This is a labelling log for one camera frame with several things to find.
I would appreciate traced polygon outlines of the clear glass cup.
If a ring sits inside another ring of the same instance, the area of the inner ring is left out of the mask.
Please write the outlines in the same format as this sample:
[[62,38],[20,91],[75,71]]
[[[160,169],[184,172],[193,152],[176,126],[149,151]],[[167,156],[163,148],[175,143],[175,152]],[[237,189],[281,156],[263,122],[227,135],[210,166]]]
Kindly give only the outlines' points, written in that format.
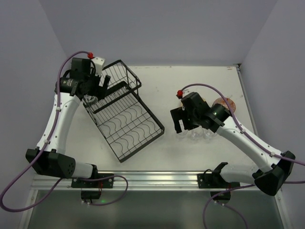
[[191,140],[194,142],[201,141],[203,139],[204,130],[202,128],[196,128],[191,131]]
[[203,134],[203,138],[207,141],[213,140],[217,136],[217,133],[214,133],[211,130],[205,130]]
[[186,135],[188,134],[188,130],[182,130],[180,133],[178,133],[179,137],[186,137]]
[[91,106],[98,102],[98,98],[96,96],[86,95],[84,97],[84,102],[87,106]]

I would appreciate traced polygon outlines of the blue patterned bowl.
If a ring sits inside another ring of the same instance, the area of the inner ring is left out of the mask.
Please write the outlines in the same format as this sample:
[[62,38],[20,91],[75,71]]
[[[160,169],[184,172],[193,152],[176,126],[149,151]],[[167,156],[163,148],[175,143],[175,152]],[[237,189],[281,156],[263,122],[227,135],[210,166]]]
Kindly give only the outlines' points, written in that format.
[[235,102],[231,99],[231,98],[217,98],[214,102],[213,105],[215,104],[221,104],[222,106],[224,106],[226,109],[230,110],[229,107],[231,108],[231,110],[233,111],[233,113],[236,111],[236,104]]

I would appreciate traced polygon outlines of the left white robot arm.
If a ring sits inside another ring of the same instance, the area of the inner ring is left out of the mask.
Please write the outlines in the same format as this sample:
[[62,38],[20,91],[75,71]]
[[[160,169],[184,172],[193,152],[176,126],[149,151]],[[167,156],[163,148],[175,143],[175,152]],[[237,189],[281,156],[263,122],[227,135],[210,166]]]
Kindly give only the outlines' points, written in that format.
[[37,174],[88,179],[96,173],[95,165],[77,162],[65,153],[69,129],[83,98],[97,97],[107,89],[106,85],[99,85],[104,64],[105,59],[101,57],[73,57],[71,68],[60,74],[55,84],[54,106],[43,136],[35,149],[26,152],[26,159]]

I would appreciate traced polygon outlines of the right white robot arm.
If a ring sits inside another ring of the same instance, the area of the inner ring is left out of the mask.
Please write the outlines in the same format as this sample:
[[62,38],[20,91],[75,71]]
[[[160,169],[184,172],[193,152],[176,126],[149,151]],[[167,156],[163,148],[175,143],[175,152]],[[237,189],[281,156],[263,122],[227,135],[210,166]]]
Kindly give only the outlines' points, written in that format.
[[256,185],[262,192],[274,196],[289,177],[295,155],[269,146],[253,133],[246,136],[247,128],[238,127],[233,115],[222,104],[209,106],[196,92],[183,95],[178,91],[181,107],[170,111],[176,133],[201,127],[230,141],[252,161],[251,166],[236,166],[220,163],[210,174],[200,175],[213,187],[224,187],[238,182]]

